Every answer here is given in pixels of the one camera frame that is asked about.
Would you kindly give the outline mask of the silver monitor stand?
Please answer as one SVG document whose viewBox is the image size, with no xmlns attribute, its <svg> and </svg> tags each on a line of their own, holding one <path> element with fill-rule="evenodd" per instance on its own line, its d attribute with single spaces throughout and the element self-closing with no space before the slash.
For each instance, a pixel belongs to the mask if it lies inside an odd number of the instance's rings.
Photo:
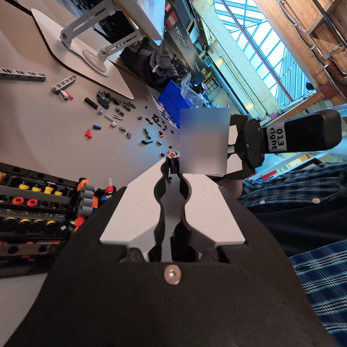
<svg viewBox="0 0 347 347">
<path fill-rule="evenodd" d="M 31 9 L 31 12 L 49 49 L 61 63 L 74 72 L 133 100 L 134 96 L 128 85 L 108 58 L 119 51 L 121 46 L 125 47 L 135 42 L 139 31 L 100 49 L 99 52 L 77 38 L 94 24 L 118 10 L 120 8 L 113 1 L 102 1 L 65 27 L 36 9 Z"/>
</svg>

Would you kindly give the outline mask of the blue storage bin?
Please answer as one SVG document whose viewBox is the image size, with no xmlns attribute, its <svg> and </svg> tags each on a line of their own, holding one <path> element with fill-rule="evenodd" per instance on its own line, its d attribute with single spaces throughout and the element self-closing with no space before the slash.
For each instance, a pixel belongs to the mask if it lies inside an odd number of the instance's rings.
<svg viewBox="0 0 347 347">
<path fill-rule="evenodd" d="M 181 95 L 181 89 L 173 81 L 170 81 L 161 95 L 159 101 L 167 110 L 172 119 L 179 118 L 180 109 L 194 108 L 192 102 L 186 101 Z"/>
</svg>

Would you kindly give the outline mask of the skylight window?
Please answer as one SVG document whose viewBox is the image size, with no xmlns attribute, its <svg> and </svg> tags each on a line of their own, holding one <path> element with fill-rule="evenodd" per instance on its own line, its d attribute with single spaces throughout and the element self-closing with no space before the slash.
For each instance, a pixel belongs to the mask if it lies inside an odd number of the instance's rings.
<svg viewBox="0 0 347 347">
<path fill-rule="evenodd" d="M 213 1 L 213 9 L 281 107 L 300 97 L 297 62 L 254 0 Z"/>
</svg>

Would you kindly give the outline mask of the clear plastic bag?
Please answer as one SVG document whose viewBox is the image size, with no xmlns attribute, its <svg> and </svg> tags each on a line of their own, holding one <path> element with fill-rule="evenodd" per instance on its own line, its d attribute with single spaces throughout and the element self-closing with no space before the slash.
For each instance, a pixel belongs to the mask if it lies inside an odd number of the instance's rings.
<svg viewBox="0 0 347 347">
<path fill-rule="evenodd" d="M 181 81 L 181 96 L 190 108 L 202 108 L 204 98 L 189 87 L 191 74 L 188 73 Z"/>
</svg>

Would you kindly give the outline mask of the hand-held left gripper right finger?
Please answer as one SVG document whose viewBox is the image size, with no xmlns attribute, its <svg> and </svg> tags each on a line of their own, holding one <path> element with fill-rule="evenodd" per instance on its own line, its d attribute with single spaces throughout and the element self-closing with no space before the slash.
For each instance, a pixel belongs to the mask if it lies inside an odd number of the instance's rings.
<svg viewBox="0 0 347 347">
<path fill-rule="evenodd" d="M 179 261 L 198 262 L 204 252 L 245 246 L 246 239 L 219 186 L 205 175 L 180 174 L 184 197 L 179 222 Z"/>
</svg>

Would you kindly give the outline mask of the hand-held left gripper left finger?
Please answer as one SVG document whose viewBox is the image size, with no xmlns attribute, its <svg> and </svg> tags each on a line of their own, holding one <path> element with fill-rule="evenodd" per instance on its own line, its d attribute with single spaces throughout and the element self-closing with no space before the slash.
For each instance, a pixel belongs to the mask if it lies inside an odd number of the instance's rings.
<svg viewBox="0 0 347 347">
<path fill-rule="evenodd" d="M 155 257 L 152 250 L 162 246 L 165 235 L 161 198 L 168 174 L 168 158 L 164 157 L 128 184 L 100 237 L 102 244 L 137 248 L 146 261 Z"/>
</svg>

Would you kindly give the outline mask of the person's right hand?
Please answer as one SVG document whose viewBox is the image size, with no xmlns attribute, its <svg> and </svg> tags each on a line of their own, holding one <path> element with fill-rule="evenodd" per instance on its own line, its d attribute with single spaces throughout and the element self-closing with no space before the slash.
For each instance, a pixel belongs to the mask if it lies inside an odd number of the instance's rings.
<svg viewBox="0 0 347 347">
<path fill-rule="evenodd" d="M 243 181 L 229 178 L 219 180 L 217 184 L 224 187 L 234 198 L 240 198 L 243 192 Z"/>
</svg>

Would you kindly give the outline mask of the dark navy shirt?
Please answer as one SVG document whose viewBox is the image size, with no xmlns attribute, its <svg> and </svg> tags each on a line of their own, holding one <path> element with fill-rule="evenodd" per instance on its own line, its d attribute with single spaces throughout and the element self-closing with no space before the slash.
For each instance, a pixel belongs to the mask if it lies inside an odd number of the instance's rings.
<svg viewBox="0 0 347 347">
<path fill-rule="evenodd" d="M 347 238 L 346 197 L 305 207 L 248 209 L 267 227 L 288 257 Z"/>
</svg>

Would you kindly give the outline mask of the white monitor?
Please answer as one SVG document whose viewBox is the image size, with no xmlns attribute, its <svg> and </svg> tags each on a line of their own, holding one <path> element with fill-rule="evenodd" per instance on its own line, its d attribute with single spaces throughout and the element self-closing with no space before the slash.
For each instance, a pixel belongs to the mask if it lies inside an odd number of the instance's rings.
<svg viewBox="0 0 347 347">
<path fill-rule="evenodd" d="M 165 0 L 114 0 L 126 14 L 151 40 L 160 47 L 164 35 Z"/>
</svg>

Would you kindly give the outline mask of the lego chassis assembly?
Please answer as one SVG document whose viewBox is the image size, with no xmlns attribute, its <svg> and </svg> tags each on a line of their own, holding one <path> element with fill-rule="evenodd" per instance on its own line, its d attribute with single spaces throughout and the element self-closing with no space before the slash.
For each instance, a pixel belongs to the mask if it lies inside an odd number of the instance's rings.
<svg viewBox="0 0 347 347">
<path fill-rule="evenodd" d="M 61 177 L 0 163 L 0 277 L 48 272 L 68 240 L 116 193 L 109 179 Z"/>
</svg>

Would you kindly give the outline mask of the black lego set box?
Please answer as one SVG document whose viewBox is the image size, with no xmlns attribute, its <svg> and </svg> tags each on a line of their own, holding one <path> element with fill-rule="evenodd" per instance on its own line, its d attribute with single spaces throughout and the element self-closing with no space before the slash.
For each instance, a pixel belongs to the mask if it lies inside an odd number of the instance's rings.
<svg viewBox="0 0 347 347">
<path fill-rule="evenodd" d="M 159 92 L 170 81 L 178 87 L 204 81 L 204 66 L 172 1 L 166 1 L 164 39 L 160 46 L 155 47 L 145 37 L 124 48 L 120 59 L 131 72 Z"/>
</svg>

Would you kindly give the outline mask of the long grey lego liftarm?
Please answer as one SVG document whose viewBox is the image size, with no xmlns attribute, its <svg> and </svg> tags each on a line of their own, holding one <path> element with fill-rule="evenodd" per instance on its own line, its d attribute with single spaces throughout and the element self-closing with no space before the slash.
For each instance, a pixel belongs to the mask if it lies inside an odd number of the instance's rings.
<svg viewBox="0 0 347 347">
<path fill-rule="evenodd" d="M 44 82 L 46 81 L 46 75 L 41 72 L 30 72 L 23 70 L 0 68 L 0 79 Z"/>
</svg>

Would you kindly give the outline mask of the lego sticker sheet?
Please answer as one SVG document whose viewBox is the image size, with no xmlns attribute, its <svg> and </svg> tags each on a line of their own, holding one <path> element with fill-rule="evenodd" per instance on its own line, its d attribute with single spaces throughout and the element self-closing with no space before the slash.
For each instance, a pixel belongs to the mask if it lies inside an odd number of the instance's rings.
<svg viewBox="0 0 347 347">
<path fill-rule="evenodd" d="M 158 98 L 156 98 L 154 95 L 152 95 L 153 101 L 158 109 L 158 112 L 161 116 L 161 118 L 170 123 L 172 126 L 174 126 L 176 129 L 179 129 L 179 127 L 176 125 L 175 121 L 172 119 L 172 117 L 169 115 L 169 113 L 167 112 L 167 110 L 165 109 L 165 107 L 162 105 L 162 103 L 159 101 Z"/>
</svg>

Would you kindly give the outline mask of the scattered small lego pieces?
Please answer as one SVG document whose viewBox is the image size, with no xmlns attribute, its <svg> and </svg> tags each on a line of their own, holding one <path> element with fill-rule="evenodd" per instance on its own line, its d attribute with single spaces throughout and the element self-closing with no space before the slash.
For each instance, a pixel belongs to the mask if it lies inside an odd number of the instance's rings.
<svg viewBox="0 0 347 347">
<path fill-rule="evenodd" d="M 97 112 L 99 122 L 101 119 L 108 121 L 107 126 L 101 126 L 101 130 L 89 127 L 92 135 L 94 132 L 105 135 L 102 130 L 118 129 L 120 135 L 129 140 L 138 140 L 140 146 L 155 143 L 157 147 L 161 147 L 163 140 L 169 139 L 169 133 L 174 135 L 178 132 L 178 129 L 161 118 L 152 96 L 143 108 L 136 108 L 133 101 L 121 102 L 110 93 L 102 91 L 97 93 L 95 100 L 86 97 L 84 103 Z"/>
</svg>

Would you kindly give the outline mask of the small grey red Lego piece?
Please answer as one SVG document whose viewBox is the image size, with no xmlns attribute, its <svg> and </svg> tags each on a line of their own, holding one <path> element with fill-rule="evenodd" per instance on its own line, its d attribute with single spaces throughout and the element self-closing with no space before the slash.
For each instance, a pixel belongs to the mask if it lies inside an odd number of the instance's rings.
<svg viewBox="0 0 347 347">
<path fill-rule="evenodd" d="M 169 152 L 166 157 L 166 163 L 170 174 L 174 175 L 179 173 L 179 153 Z"/>
</svg>

